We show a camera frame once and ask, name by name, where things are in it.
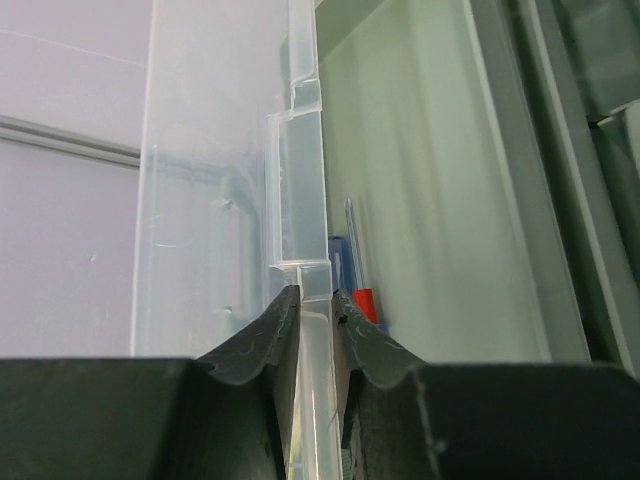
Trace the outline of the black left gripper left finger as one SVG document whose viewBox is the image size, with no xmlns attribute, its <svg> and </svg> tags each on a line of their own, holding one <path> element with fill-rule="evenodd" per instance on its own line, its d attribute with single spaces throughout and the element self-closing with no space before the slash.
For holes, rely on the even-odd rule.
<svg viewBox="0 0 640 480">
<path fill-rule="evenodd" d="M 282 479 L 300 290 L 197 359 L 5 359 L 5 479 Z"/>
</svg>

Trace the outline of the translucent green tool box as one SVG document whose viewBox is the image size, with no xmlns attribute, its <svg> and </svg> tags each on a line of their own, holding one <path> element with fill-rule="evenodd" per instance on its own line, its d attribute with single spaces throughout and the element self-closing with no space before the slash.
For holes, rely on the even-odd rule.
<svg viewBox="0 0 640 480">
<path fill-rule="evenodd" d="M 300 290 L 282 479 L 341 446 L 328 238 L 428 363 L 639 384 L 635 1 L 157 1 L 132 322 L 197 359 Z"/>
</svg>

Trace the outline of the left aluminium frame post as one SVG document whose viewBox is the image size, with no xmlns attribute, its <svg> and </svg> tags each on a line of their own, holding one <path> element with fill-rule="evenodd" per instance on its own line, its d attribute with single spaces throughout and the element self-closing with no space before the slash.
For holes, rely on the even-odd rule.
<svg viewBox="0 0 640 480">
<path fill-rule="evenodd" d="M 92 161 L 140 168 L 140 150 L 9 116 L 1 116 L 1 140 Z"/>
</svg>

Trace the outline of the small red screwdriver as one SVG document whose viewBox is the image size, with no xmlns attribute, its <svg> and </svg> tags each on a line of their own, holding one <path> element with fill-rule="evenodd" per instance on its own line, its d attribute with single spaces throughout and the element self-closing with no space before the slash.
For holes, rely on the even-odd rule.
<svg viewBox="0 0 640 480">
<path fill-rule="evenodd" d="M 349 197 L 345 199 L 345 215 L 355 277 L 353 299 L 365 317 L 373 324 L 378 325 L 379 321 L 376 313 L 373 291 L 371 288 L 366 287 L 364 282 L 353 202 Z"/>
</svg>

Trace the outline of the blue red screwdriver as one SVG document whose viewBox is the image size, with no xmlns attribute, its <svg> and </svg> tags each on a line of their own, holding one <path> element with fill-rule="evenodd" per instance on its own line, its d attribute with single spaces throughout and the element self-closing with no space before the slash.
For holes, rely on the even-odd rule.
<svg viewBox="0 0 640 480">
<path fill-rule="evenodd" d="M 375 305 L 373 290 L 361 286 L 356 279 L 356 269 L 351 255 L 350 242 L 347 237 L 330 236 L 328 253 L 331 262 L 332 284 L 334 290 L 346 290 L 364 315 L 384 333 L 388 332 L 384 322 L 379 318 Z"/>
</svg>

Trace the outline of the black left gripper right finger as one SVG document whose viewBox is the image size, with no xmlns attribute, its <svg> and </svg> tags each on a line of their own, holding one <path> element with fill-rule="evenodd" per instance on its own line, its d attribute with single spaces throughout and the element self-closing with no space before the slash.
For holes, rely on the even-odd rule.
<svg viewBox="0 0 640 480">
<path fill-rule="evenodd" d="M 603 364 L 428 363 L 332 298 L 356 479 L 635 479 L 639 384 Z"/>
</svg>

